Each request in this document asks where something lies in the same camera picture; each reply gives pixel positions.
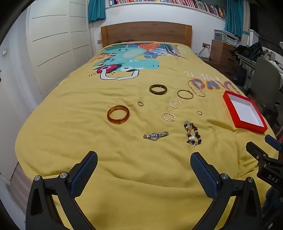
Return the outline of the red jewelry box tray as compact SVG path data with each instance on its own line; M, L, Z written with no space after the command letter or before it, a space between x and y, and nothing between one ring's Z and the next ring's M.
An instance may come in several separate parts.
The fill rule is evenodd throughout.
M264 134L267 125L254 101L231 91L225 91L223 100L234 126L254 133Z

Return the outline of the white wardrobe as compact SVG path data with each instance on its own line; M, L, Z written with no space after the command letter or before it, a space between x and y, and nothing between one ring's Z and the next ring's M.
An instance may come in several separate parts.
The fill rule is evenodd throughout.
M34 1L27 12L29 58L43 95L92 57L87 1Z

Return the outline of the wooden headboard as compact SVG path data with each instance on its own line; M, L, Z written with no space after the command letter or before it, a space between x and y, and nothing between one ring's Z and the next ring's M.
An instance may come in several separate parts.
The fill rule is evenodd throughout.
M101 27L102 45L117 41L170 42L191 47L192 26L173 22L124 22Z

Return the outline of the wall power socket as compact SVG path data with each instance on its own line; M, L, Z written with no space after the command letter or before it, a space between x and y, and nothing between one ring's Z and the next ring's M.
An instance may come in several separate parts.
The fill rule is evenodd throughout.
M203 48L210 49L210 48L211 48L211 45L210 45L210 44L206 44L206 43L202 43L202 47L203 47Z

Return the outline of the grey printer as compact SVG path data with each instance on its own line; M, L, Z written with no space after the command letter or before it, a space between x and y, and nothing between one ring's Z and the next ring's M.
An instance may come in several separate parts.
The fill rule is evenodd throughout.
M225 30L214 30L214 40L225 42L229 45L236 47L238 37Z

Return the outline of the silver wristwatch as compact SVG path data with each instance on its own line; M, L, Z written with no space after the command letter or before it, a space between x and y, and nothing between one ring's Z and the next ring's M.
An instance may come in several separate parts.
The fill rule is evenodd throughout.
M156 141L156 140L158 140L159 138L161 138L161 137L166 137L166 136L168 136L169 135L169 133L168 132L166 132L166 131L163 131L162 133L151 133L151 134L144 134L143 135L143 138L144 139L149 139L149 140L152 140L152 141Z

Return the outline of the left teal curtain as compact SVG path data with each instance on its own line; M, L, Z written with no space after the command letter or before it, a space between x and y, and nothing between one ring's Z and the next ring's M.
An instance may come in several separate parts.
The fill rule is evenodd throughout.
M89 0L88 3L88 22L93 23L106 19L105 0Z

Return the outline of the white desk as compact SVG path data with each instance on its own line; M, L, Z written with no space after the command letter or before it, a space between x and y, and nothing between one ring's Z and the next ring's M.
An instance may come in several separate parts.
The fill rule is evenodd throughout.
M239 53L235 53L236 56L239 58L239 65L241 64L244 64L244 65L247 65L248 67L252 68L253 70L255 69L256 67L256 62L247 58L247 57L244 57L243 55L239 54Z

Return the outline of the right teal curtain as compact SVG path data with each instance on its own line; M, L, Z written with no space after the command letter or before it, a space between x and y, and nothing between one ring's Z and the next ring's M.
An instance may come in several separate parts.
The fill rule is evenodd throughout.
M225 30L237 36L242 37L244 20L244 1L227 0L226 24Z

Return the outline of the grey desk chair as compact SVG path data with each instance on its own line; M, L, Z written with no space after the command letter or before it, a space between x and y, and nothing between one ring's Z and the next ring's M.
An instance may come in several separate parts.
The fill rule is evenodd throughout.
M278 112L275 104L281 79L279 70L270 61L262 57L257 58L249 93L264 112Z

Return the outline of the yellow dinosaur bedspread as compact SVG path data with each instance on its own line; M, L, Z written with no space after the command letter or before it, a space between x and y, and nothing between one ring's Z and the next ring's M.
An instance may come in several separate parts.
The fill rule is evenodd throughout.
M150 93L153 84L166 86L167 93ZM193 99L179 98L182 89ZM240 93L185 45L111 45L33 111L18 134L16 155L33 179L67 172L95 151L98 166L77 203L96 229L192 229L211 203L190 166L193 152L240 180L258 171L247 142L278 156L263 134L234 126L225 91ZM171 108L172 100L181 107ZM130 111L120 125L107 120L116 105ZM166 112L174 122L162 118ZM163 131L169 135L143 138Z

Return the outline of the amber bangle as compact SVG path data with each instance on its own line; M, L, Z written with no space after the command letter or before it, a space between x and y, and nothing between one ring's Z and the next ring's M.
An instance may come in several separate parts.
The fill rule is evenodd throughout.
M130 111L126 106L116 105L107 111L107 120L112 124L123 124L130 116Z

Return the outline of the dark olive bangle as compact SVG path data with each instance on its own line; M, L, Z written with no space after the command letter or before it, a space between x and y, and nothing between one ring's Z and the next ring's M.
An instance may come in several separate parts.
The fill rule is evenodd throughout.
M164 95L167 93L167 87L162 84L153 84L149 87L149 92L154 95Z

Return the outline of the teal curtain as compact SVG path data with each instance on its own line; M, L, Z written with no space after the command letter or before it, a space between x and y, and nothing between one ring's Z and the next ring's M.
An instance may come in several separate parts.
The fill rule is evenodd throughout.
M237 36L242 37L244 20L244 1L227 0L226 24L225 30Z
M88 3L88 22L93 23L106 19L105 0L89 0Z

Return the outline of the row of books on shelf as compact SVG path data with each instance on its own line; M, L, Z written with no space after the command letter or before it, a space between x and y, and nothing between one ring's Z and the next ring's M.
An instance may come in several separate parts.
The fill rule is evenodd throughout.
M226 19L226 13L223 8L219 6L219 4L209 4L203 1L196 0L167 0L167 1L143 1L143 0L123 0L123 1L106 1L106 7L114 7L119 5L126 4L167 4L173 6L180 6L184 8L192 8L195 10L204 11L213 15L220 17L221 19Z

